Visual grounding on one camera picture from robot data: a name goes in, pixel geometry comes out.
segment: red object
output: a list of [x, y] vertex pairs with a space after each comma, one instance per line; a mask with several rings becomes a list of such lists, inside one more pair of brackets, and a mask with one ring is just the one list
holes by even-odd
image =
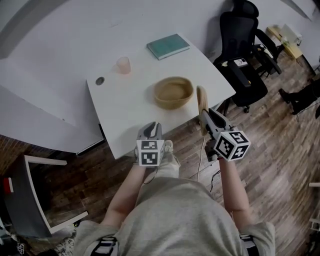
[[4, 178], [3, 179], [3, 188], [4, 188], [5, 194], [11, 194], [14, 192], [11, 178]]

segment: person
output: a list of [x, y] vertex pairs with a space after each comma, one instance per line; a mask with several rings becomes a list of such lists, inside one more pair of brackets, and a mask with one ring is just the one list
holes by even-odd
[[[320, 79], [313, 81], [299, 92], [287, 93], [281, 88], [279, 94], [286, 103], [292, 104], [292, 115], [297, 115], [320, 97]], [[315, 118], [317, 119], [319, 116], [320, 108], [318, 107]]]
[[234, 162], [219, 159], [224, 208], [200, 183], [179, 178], [173, 145], [144, 181], [133, 164], [103, 221], [82, 221], [77, 256], [272, 256], [275, 228], [256, 223]]

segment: shoe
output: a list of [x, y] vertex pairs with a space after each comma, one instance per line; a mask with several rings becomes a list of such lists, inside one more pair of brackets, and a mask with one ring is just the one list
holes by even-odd
[[173, 152], [174, 151], [174, 143], [172, 140], [165, 140], [164, 141], [164, 152]]
[[288, 100], [288, 94], [289, 94], [289, 93], [285, 92], [284, 89], [280, 89], [280, 90], [279, 90], [279, 94], [280, 94], [281, 98], [282, 98], [287, 104], [290, 103], [290, 100]]

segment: gray shirt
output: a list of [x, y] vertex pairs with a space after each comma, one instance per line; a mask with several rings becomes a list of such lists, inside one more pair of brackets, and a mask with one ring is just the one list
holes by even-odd
[[74, 254], [89, 256], [99, 239], [113, 236], [118, 241], [118, 255], [247, 255], [240, 234], [253, 236], [260, 256], [275, 255], [275, 228], [271, 223], [238, 230], [202, 184], [159, 177], [141, 188], [136, 207], [120, 229], [83, 221]]

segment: wooden bowl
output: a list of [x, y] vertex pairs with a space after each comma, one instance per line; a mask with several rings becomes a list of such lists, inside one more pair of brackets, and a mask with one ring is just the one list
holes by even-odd
[[157, 82], [154, 86], [156, 104], [165, 110], [174, 110], [186, 104], [194, 94], [192, 83], [183, 77], [173, 76]]

